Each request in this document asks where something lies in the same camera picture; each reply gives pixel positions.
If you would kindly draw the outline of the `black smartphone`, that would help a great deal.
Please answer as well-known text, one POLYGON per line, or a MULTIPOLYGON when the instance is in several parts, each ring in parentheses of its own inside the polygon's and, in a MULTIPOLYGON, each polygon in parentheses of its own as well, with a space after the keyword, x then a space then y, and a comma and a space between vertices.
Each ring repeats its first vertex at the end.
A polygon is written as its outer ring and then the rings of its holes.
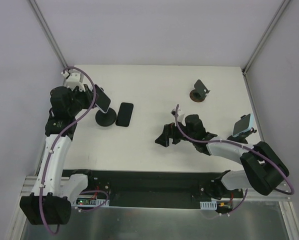
POLYGON ((115 125, 119 127, 128 127, 132 118, 134 104, 122 102, 119 107, 115 125))

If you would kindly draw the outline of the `lavender case smartphone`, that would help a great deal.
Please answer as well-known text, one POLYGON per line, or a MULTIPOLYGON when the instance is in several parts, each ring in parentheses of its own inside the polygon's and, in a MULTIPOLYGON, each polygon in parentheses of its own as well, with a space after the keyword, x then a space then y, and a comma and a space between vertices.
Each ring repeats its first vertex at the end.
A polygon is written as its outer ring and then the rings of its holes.
POLYGON ((105 94, 103 89, 98 85, 94 85, 96 89, 96 100, 94 107, 98 108, 102 113, 106 114, 110 108, 111 99, 105 94))

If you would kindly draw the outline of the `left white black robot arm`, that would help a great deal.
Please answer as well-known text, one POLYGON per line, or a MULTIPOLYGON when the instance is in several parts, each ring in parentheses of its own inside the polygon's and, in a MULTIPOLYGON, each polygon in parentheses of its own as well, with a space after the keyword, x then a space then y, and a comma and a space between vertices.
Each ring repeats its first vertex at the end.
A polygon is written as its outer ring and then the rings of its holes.
POLYGON ((61 179, 67 153, 72 144, 81 110, 89 112, 96 105, 98 87, 81 91, 59 86, 51 90, 48 121, 45 125, 45 149, 36 182, 19 206, 32 225, 65 225, 72 207, 82 192, 95 190, 95 182, 86 174, 75 173, 62 185, 61 179))

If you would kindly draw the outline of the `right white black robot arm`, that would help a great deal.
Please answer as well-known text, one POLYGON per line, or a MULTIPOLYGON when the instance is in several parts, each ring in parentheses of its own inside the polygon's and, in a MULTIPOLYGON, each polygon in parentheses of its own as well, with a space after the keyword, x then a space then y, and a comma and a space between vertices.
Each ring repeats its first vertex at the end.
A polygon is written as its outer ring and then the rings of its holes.
POLYGON ((232 190, 250 188, 263 196, 273 191, 285 195, 295 193, 294 187, 288 181, 289 170, 264 141, 249 145, 247 142, 222 139, 206 131, 197 114, 186 116, 185 123, 176 119, 164 125, 155 143, 167 148, 170 144, 176 145, 181 141, 192 143, 199 153, 222 157, 242 165, 242 170, 226 170, 204 186, 205 194, 211 198, 219 200, 228 196, 232 190), (286 181, 289 190, 278 188, 283 181, 286 181))

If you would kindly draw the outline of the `black round-base phone stand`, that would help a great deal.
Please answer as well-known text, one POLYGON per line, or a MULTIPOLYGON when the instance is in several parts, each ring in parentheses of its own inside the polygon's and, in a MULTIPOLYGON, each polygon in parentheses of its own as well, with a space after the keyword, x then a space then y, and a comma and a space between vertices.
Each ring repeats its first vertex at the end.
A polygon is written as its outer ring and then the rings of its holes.
POLYGON ((113 108, 111 108, 111 105, 109 106, 109 110, 107 113, 102 113, 99 109, 95 114, 95 121, 96 123, 101 127, 109 127, 117 119, 117 114, 113 108))

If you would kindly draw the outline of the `brown-base black phone stand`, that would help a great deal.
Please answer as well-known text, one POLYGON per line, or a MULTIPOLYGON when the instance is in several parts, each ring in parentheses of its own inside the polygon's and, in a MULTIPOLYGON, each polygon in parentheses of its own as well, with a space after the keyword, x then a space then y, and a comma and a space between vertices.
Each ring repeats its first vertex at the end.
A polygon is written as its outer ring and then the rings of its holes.
POLYGON ((209 93, 210 90, 198 79, 194 84, 194 89, 189 93, 189 97, 193 102, 201 103, 206 99, 209 93))

